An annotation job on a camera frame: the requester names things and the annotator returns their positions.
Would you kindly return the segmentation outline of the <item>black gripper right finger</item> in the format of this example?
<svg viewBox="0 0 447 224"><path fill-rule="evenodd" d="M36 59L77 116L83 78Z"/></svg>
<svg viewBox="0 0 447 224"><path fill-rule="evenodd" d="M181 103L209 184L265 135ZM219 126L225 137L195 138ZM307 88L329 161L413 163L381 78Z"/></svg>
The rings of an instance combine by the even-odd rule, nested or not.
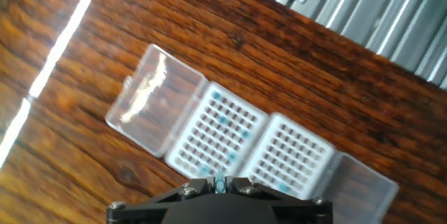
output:
<svg viewBox="0 0 447 224"><path fill-rule="evenodd" d="M300 200L246 177L225 177L226 194L238 197L242 215L259 217L258 223L333 224L332 203L321 198Z"/></svg>

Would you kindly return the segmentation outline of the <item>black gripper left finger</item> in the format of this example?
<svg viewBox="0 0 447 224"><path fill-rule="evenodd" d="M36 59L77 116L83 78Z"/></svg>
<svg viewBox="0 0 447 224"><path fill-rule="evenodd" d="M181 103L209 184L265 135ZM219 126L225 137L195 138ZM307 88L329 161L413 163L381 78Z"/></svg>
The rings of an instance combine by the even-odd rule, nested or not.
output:
<svg viewBox="0 0 447 224"><path fill-rule="evenodd" d="M107 224L161 223L167 211L181 202L215 193L215 177L196 178L148 201L129 204L110 203L106 209Z"/></svg>

